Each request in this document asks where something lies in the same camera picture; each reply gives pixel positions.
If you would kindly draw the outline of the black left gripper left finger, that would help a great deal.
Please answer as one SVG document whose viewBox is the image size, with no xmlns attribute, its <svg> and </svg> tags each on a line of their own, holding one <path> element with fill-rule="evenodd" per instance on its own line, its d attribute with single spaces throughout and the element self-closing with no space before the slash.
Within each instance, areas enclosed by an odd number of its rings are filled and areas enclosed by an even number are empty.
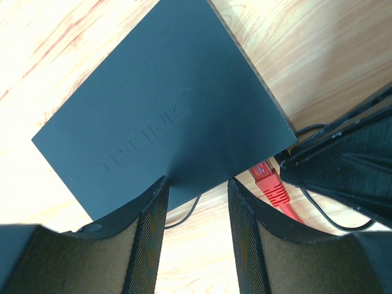
<svg viewBox="0 0 392 294">
<path fill-rule="evenodd" d="M 153 293 L 168 179 L 76 232 L 1 226 L 2 293 Z"/>
</svg>

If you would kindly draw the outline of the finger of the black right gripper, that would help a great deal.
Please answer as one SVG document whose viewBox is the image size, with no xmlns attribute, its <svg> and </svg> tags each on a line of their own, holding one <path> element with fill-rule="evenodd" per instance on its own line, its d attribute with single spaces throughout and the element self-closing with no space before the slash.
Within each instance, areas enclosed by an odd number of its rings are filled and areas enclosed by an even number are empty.
<svg viewBox="0 0 392 294">
<path fill-rule="evenodd" d="M 391 107 L 321 134 L 282 161 L 282 180 L 391 225 Z"/>
<path fill-rule="evenodd" d="M 337 133 L 344 127 L 353 124 L 360 116 L 364 115 L 366 111 L 375 110 L 379 103 L 383 103 L 384 100 L 391 95 L 391 82 L 377 90 L 375 93 L 370 95 L 368 98 L 363 100 L 360 104 L 352 108 L 347 113 L 335 119 L 333 122 L 325 125 L 318 132 L 311 135 L 305 141 L 301 142 L 298 146 L 294 147 L 291 151 L 291 155 L 295 155 L 302 152 L 306 148 L 310 148 L 312 145 L 318 143 L 325 137 Z"/>
</svg>

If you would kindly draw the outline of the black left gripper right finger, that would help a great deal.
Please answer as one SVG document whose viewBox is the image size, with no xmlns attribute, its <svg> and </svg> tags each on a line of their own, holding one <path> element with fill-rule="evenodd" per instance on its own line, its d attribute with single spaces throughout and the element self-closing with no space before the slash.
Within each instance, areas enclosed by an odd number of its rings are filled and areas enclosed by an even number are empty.
<svg viewBox="0 0 392 294">
<path fill-rule="evenodd" d="M 390 293 L 391 233 L 331 235 L 301 224 L 228 182 L 241 293 Z"/>
</svg>

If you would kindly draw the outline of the black network switch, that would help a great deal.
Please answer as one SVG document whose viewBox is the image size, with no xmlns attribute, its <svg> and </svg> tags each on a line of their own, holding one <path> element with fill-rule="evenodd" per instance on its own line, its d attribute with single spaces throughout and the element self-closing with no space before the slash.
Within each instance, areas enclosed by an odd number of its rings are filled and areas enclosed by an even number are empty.
<svg viewBox="0 0 392 294">
<path fill-rule="evenodd" d="M 297 141 L 209 1 L 159 1 L 32 138 L 93 220 L 162 176 L 177 208 Z"/>
</svg>

